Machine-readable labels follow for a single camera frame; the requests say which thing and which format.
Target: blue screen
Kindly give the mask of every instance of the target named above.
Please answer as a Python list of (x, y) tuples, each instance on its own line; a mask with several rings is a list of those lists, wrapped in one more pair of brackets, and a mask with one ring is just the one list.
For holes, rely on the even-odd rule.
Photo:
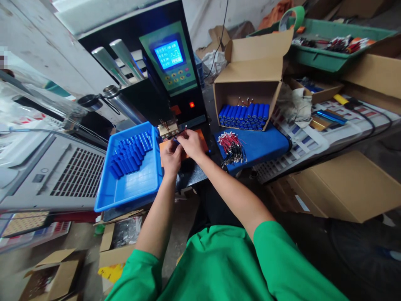
[(183, 61), (183, 56), (181, 55), (177, 40), (157, 47), (155, 52), (163, 70), (177, 65)]

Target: orange cloth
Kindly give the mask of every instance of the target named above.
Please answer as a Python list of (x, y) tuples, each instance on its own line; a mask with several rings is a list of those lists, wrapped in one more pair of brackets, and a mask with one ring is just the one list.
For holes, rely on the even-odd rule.
[(263, 18), (262, 22), (259, 24), (258, 30), (268, 28), (277, 21), (280, 21), (284, 13), (293, 7), (294, 7), (294, 0), (281, 0), (272, 9), (272, 11)]

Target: hand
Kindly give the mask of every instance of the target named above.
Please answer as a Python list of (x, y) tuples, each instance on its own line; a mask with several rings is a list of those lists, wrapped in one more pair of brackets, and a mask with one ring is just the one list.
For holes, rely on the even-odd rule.
[(177, 140), (180, 145), (183, 146), (187, 155), (197, 161), (205, 155), (201, 145), (201, 138), (199, 134), (193, 130), (186, 130), (186, 132), (188, 136), (187, 139), (180, 135), (177, 137)]
[(164, 166), (164, 175), (177, 177), (178, 171), (181, 167), (181, 153), (183, 151), (183, 146), (178, 145), (173, 141), (169, 140), (167, 147), (160, 154), (160, 157)]

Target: green t-shirt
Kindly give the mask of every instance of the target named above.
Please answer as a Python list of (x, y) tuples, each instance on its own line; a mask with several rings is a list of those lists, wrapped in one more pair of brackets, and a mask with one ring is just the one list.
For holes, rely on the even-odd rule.
[(298, 250), (282, 226), (254, 233), (211, 226), (193, 235), (162, 291), (162, 263), (134, 250), (106, 301), (347, 300)]

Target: sleeve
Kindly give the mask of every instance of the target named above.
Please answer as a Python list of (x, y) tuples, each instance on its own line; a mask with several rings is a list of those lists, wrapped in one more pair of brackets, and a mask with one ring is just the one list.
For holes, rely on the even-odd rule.
[(348, 300), (302, 255), (284, 228), (261, 223), (254, 233), (256, 255), (276, 300)]
[(134, 250), (106, 301), (156, 300), (162, 289), (162, 264), (147, 252)]

